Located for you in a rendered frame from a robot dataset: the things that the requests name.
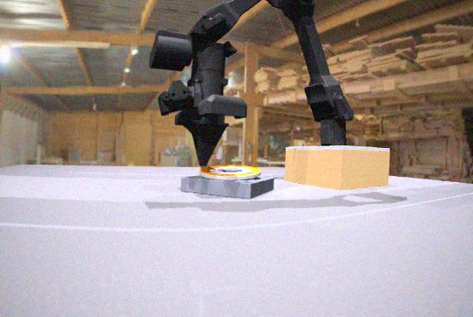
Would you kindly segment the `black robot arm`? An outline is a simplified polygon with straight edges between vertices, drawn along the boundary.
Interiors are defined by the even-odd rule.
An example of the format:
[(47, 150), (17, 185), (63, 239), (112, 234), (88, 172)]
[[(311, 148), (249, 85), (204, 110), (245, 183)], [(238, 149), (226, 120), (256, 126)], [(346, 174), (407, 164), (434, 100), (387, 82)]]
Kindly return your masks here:
[[(183, 71), (193, 60), (192, 72), (215, 70), (225, 74), (226, 57), (236, 53), (237, 49), (230, 42), (216, 42), (233, 28), (240, 16), (260, 1), (232, 0), (215, 5), (199, 18), (187, 35), (158, 30), (150, 52), (149, 68)], [(310, 76), (309, 86), (304, 87), (307, 105), (311, 107), (314, 121), (321, 123), (321, 145), (317, 146), (347, 145), (345, 121), (352, 121), (354, 113), (340, 84), (329, 72), (314, 24), (314, 0), (266, 1), (281, 9), (293, 22), (300, 41)], [(158, 96), (161, 116), (182, 110), (193, 113), (188, 108), (198, 108), (201, 95), (198, 79), (190, 87), (186, 87), (181, 80), (172, 81), (168, 91)]]

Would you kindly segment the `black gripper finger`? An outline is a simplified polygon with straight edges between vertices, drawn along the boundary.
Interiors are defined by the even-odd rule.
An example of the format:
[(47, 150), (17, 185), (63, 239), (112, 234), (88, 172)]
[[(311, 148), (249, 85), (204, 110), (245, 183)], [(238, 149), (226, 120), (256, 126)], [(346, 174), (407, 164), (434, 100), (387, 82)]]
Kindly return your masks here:
[(198, 120), (188, 123), (197, 132), (199, 165), (206, 166), (229, 123)]
[(193, 141), (195, 144), (196, 152), (197, 152), (197, 160), (199, 164), (199, 156), (198, 156), (198, 138), (197, 138), (197, 132), (189, 125), (189, 123), (183, 124), (183, 126), (193, 135)]

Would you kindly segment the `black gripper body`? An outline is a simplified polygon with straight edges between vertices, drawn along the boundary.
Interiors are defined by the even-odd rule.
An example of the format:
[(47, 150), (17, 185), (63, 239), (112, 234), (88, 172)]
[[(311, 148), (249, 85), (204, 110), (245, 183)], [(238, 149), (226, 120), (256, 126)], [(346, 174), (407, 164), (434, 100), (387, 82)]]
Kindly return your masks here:
[(243, 119), (247, 117), (247, 103), (242, 98), (223, 96), (224, 86), (228, 84), (223, 72), (215, 70), (194, 71), (187, 86), (194, 86), (198, 79), (202, 92), (202, 101), (198, 108), (190, 106), (193, 113), (182, 110), (175, 115), (175, 124), (183, 125), (193, 120), (207, 122), (225, 122), (225, 116)]

